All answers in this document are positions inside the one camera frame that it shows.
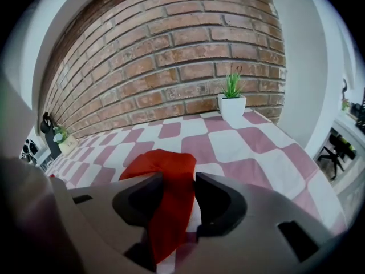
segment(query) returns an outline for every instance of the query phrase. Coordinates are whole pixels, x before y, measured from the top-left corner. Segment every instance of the green plant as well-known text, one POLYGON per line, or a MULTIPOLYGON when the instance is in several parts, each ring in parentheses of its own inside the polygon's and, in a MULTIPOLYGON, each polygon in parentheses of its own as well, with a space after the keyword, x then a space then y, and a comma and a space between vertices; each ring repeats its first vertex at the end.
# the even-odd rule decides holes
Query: green plant
POLYGON ((345 111, 349 107, 351 107, 351 104, 348 99, 345 98, 344 100, 342 100, 342 110, 345 111))
POLYGON ((238 89, 237 84, 238 81, 240 80, 241 70, 242 67, 240 69, 237 67, 234 73, 231 72, 231 74, 228 74, 227 72, 227 78, 226 78, 227 86, 226 89, 222 88, 225 98, 238 98, 240 96, 242 89, 238 89))
POLYGON ((56 142, 57 144, 60 144, 67 139, 68 132, 64 127, 57 125, 56 127, 53 128, 53 130, 55 131, 55 136, 53 137, 53 141, 56 142))

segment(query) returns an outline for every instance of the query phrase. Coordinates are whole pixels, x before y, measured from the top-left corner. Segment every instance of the table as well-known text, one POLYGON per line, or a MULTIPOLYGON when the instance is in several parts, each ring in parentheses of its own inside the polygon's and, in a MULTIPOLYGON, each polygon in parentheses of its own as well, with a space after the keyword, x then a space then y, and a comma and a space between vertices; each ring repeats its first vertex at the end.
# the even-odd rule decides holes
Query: table
MULTIPOLYGON (((278 191, 333 233, 346 228, 340 202, 315 162, 291 137, 251 109, 234 123, 209 112, 91 135, 79 139, 78 147, 59 156, 46 173, 63 179, 68 188, 115 182, 135 157, 158 148, 191 153, 197 159, 196 171, 278 191)), ((187 233, 194 234, 199 223, 195 202, 187 233)), ((179 249, 158 265, 158 273, 168 272, 161 267, 178 264, 179 249)))

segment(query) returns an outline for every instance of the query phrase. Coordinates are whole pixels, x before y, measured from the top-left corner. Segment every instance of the brick wall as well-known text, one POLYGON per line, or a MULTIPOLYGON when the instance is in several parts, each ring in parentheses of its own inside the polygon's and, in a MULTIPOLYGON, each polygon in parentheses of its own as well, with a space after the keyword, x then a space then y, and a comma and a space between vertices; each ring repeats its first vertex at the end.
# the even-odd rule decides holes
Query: brick wall
POLYGON ((284 46, 271 0, 124 0, 82 32, 70 27, 54 53, 39 112, 77 138, 216 110, 237 66, 247 106, 277 120, 283 105, 284 46))

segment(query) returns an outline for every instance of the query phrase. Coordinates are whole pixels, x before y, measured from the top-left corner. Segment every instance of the white wall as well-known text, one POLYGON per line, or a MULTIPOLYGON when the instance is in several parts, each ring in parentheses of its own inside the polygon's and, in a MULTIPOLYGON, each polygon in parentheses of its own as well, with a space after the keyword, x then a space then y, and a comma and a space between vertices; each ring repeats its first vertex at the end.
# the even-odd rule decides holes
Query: white wall
POLYGON ((314 131, 305 147, 306 152, 314 157, 322 148, 333 122, 338 115, 338 95, 341 94, 344 73, 343 37, 338 25, 340 18, 328 0, 313 0, 324 29, 327 49, 327 76, 321 113, 314 131))
POLYGON ((13 89, 33 110, 27 134, 38 146, 38 100, 41 81, 52 50, 68 24, 90 0, 39 0, 24 13, 0 56, 0 68, 13 89))
POLYGON ((353 88, 348 87, 345 97, 352 103, 362 104, 365 88, 365 63, 359 51, 355 52, 356 76, 353 88))
POLYGON ((317 124, 327 80, 324 29, 313 0, 273 0, 285 43, 286 93, 278 122, 306 147, 317 124))
POLYGON ((345 55, 353 76, 350 33, 327 0, 273 0, 287 62, 285 104, 278 122, 311 156, 338 113, 345 55))

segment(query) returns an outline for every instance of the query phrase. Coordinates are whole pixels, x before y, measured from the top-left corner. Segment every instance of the gray plastic part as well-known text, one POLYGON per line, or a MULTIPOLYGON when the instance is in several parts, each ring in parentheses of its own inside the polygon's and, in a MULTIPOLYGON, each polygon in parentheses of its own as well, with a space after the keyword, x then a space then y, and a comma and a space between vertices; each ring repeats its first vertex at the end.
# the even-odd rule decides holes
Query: gray plastic part
MULTIPOLYGON (((224 236, 200 237, 196 249, 175 273, 294 273, 301 263, 277 227, 286 221, 298 223, 320 250, 332 238, 319 221, 277 192, 204 175, 240 193, 247 210, 241 222, 224 236)), ((145 179, 69 191, 61 180, 52 180, 63 225, 87 273, 150 273, 124 256, 141 240, 144 228, 128 225, 112 208, 118 192, 145 179), (92 199, 76 205, 72 197, 80 195, 92 199)), ((306 268, 310 260, 315 257, 303 262, 306 268)))

